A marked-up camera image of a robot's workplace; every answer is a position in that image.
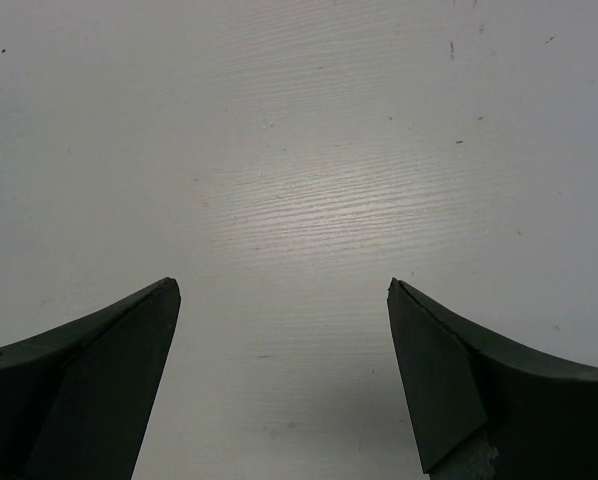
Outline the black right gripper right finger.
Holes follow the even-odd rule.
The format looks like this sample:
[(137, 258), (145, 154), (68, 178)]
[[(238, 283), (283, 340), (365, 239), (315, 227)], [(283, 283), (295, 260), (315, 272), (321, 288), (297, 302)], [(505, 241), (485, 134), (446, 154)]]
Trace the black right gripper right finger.
[(598, 479), (598, 367), (513, 341), (401, 280), (387, 306), (427, 476)]

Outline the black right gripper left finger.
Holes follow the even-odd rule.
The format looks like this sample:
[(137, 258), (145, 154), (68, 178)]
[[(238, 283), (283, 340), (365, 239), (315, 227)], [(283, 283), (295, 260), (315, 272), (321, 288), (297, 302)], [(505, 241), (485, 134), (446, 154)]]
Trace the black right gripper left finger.
[(131, 478), (179, 310), (164, 278), (0, 347), (0, 479)]

